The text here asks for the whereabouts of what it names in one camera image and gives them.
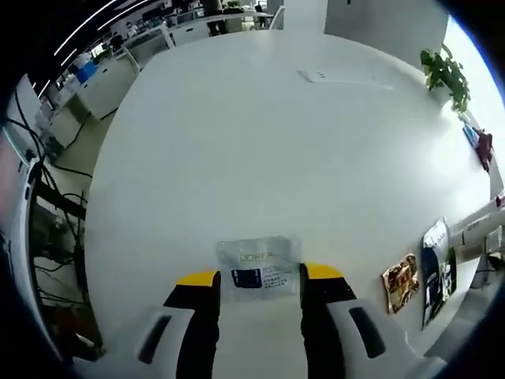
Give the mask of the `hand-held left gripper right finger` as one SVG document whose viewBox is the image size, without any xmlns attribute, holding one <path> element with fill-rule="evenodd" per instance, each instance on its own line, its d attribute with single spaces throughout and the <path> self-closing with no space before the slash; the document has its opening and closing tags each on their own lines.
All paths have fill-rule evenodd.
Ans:
<svg viewBox="0 0 505 379">
<path fill-rule="evenodd" d="M 328 265 L 300 265 L 301 334 L 310 378 L 434 378 L 446 366 L 409 344 L 406 331 L 358 298 Z"/>
</svg>

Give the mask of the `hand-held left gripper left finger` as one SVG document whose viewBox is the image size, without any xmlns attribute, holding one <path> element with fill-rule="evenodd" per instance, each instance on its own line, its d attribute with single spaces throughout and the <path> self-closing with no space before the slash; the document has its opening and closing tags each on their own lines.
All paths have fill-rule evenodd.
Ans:
<svg viewBox="0 0 505 379">
<path fill-rule="evenodd" d="M 77 360 L 79 378 L 211 378 L 219 340 L 218 271 L 179 279 L 161 306 L 123 325 L 94 362 Z"/>
</svg>

